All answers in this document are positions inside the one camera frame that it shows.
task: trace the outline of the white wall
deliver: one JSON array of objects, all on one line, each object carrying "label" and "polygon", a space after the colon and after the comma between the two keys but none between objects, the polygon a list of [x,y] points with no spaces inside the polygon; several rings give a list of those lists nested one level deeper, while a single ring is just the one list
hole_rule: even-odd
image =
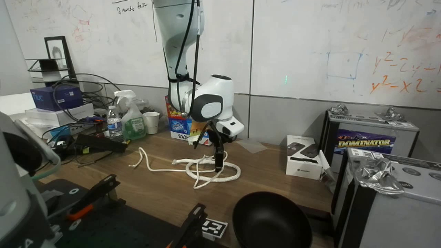
[{"label": "white wall", "polygon": [[30,74],[4,0],[0,0],[0,96],[28,92]]}]

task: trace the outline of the aluminum foil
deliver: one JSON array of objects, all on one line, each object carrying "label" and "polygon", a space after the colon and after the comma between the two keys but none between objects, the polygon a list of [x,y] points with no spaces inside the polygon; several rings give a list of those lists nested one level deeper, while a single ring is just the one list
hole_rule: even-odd
[{"label": "aluminum foil", "polygon": [[387,158],[357,158],[352,160],[351,165],[350,171],[362,187],[385,195],[404,193],[403,186],[392,175],[392,162]]},{"label": "aluminum foil", "polygon": [[335,107],[329,108],[328,111],[331,111],[331,113],[335,115],[344,115],[348,113],[348,108],[346,108],[343,103],[340,103]]},{"label": "aluminum foil", "polygon": [[404,115],[397,113],[393,107],[389,107],[386,113],[377,113],[377,115],[384,120],[406,121]]}]

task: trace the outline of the product box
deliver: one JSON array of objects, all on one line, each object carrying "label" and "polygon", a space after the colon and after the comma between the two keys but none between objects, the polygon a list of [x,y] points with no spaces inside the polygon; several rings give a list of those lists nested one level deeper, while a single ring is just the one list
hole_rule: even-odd
[{"label": "product box", "polygon": [[[49,111],[44,109],[29,109],[25,112],[27,122],[31,124],[59,127],[73,122],[72,118],[62,110]],[[77,119],[93,116],[93,105],[88,103],[77,108],[69,109],[69,112]]]},{"label": "product box", "polygon": [[[181,113],[178,112],[176,109],[173,108],[173,106],[170,105],[168,102],[168,97],[165,97],[165,104],[167,106],[167,116],[168,116],[168,123],[170,124],[170,134],[172,138],[175,139],[181,139],[181,140],[188,140],[188,137],[190,137],[190,133],[192,132],[192,125],[195,123],[200,127],[201,129],[205,126],[205,123],[198,123],[194,122],[190,118],[183,118],[181,116]],[[211,145],[210,140],[208,139],[208,133],[205,132],[203,138],[199,142],[199,144],[203,145]]]},{"label": "product box", "polygon": [[[46,109],[51,111],[61,110],[55,103],[53,94],[54,88],[43,87],[30,90],[37,109]],[[62,109],[72,109],[83,105],[80,88],[61,85],[55,92],[55,98]]]},{"label": "product box", "polygon": [[314,139],[288,135],[287,145],[286,174],[319,180],[322,165]]}]

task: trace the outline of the blue box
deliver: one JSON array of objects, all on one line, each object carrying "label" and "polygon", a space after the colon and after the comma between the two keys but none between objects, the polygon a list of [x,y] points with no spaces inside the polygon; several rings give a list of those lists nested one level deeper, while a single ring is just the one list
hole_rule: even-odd
[{"label": "blue box", "polygon": [[[37,109],[46,109],[51,111],[61,110],[54,101],[52,87],[43,87],[31,89],[32,98],[34,99]],[[63,109],[72,109],[83,105],[82,94],[80,88],[61,85],[57,87],[55,97],[58,104]]]}]

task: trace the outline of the white cup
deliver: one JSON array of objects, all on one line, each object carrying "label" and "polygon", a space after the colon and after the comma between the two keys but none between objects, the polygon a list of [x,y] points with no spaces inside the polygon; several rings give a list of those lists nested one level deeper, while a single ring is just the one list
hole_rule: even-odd
[{"label": "white cup", "polygon": [[142,114],[147,127],[148,134],[155,134],[158,132],[159,113],[145,112]]}]

